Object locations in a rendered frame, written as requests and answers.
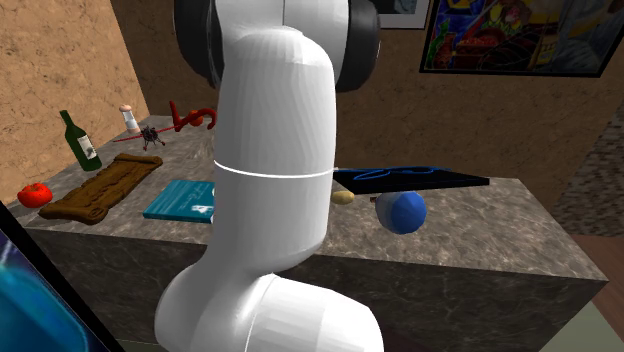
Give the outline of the blue cylinder container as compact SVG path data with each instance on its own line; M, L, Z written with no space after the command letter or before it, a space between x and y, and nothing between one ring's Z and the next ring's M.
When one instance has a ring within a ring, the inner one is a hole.
M392 233L416 232L425 222L424 198L415 191L383 193L375 200L379 223Z

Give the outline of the black tray with blue scissors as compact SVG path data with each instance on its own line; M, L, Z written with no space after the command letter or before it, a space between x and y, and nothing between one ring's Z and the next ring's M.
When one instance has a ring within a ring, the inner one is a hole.
M488 186L490 179L431 166L341 168L333 179L356 195Z

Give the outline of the teal book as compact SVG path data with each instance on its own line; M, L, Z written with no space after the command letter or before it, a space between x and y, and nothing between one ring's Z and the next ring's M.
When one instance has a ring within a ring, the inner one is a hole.
M172 180L142 215L148 219L213 223L215 183Z

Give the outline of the red curved figure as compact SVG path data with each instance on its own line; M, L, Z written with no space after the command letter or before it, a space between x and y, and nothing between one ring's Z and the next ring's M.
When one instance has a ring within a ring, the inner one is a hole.
M213 129L217 123L217 112L213 109L203 108L197 110L198 113L196 115L190 115L188 113L184 118L181 118L177 111L176 104L173 101L169 102L169 106L171 109L173 125L176 132L180 132L184 126L189 124L189 122L196 118L198 115L202 115L203 117L208 116L210 118L210 123L207 125L208 130Z

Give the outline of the red toy airplane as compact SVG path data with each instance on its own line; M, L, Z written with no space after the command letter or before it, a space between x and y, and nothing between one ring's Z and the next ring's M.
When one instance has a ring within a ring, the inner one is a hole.
M125 141L134 140L134 139L142 139L143 140L143 150L147 151L150 144L153 144L154 146L156 146L158 144L161 144L162 146L165 146L166 142L163 141L159 137L159 135L162 132L166 132L166 131L169 131L169 130L172 130L172 129L174 129L174 126L170 126L170 127L166 127L166 128L162 128L162 129L156 129L155 127L150 127L149 125L147 125L145 128L141 129L138 134L130 136L130 137L125 137L125 138L114 140L114 143L125 142Z

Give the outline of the white salt shaker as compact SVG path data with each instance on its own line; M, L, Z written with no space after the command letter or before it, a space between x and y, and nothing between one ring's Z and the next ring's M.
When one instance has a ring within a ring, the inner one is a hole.
M130 134L140 133L141 129L139 128L138 123L135 120L135 117L132 112L132 107L130 105L124 104L119 107L119 111L123 115L127 132Z

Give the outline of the green wine bottle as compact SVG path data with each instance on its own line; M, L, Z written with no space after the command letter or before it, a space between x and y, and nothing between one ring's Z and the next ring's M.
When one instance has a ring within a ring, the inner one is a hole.
M102 162L87 133L74 124L66 110L61 110L60 116L66 125L65 139L81 168L86 172L100 169Z

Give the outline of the red tomato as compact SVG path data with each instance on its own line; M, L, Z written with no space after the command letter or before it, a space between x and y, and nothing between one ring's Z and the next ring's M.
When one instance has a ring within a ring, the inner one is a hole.
M24 187L18 194L18 201L26 208L40 208L53 198L51 190L42 183Z

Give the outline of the black framed blue screen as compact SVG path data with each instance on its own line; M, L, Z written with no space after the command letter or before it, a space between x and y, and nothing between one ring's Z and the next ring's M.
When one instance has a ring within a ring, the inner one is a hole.
M0 352L126 352L1 202Z

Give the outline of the white framed wall picture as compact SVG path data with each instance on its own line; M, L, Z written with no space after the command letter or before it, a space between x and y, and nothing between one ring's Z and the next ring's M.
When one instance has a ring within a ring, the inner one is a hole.
M425 28L431 0L371 0L382 29Z

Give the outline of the colourful framed wall painting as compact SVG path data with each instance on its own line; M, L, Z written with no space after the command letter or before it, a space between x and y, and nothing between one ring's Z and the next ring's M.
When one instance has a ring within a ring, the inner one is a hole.
M435 0L422 73L598 78L624 0Z

